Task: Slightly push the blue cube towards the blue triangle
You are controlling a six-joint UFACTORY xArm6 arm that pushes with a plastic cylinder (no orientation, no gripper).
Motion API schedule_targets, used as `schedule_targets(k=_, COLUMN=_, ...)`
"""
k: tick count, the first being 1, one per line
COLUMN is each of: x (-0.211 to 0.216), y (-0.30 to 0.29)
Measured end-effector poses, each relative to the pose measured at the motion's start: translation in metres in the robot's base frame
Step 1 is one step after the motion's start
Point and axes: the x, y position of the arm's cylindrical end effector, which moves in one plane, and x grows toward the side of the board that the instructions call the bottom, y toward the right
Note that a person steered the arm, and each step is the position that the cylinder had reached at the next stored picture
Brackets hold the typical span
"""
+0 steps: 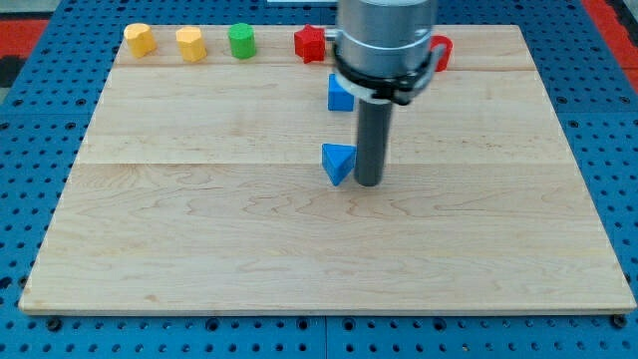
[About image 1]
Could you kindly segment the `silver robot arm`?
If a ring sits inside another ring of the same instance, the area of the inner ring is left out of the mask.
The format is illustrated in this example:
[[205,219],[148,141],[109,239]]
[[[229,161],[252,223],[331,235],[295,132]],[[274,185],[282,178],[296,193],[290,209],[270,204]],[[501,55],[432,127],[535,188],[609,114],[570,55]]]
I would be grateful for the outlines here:
[[447,47],[432,44],[436,0],[341,0],[333,58],[339,85],[365,102],[409,105]]

